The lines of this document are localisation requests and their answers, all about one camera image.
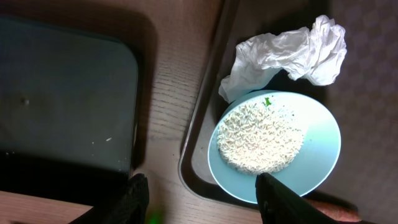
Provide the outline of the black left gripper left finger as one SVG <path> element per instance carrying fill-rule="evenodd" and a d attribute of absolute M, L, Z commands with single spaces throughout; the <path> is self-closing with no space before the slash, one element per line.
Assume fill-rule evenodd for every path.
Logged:
<path fill-rule="evenodd" d="M 136 174 L 105 201 L 95 205 L 70 224 L 144 224 L 148 204 L 147 177 Z"/>

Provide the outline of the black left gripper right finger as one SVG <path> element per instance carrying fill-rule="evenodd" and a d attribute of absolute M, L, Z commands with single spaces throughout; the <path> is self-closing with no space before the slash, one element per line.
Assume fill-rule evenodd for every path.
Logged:
<path fill-rule="evenodd" d="M 256 198 L 262 222 L 267 224 L 367 223 L 363 219 L 360 222 L 339 222 L 326 216 L 306 199 L 338 205 L 357 213 L 358 209 L 352 203 L 319 191 L 301 197 L 268 173 L 256 177 Z"/>

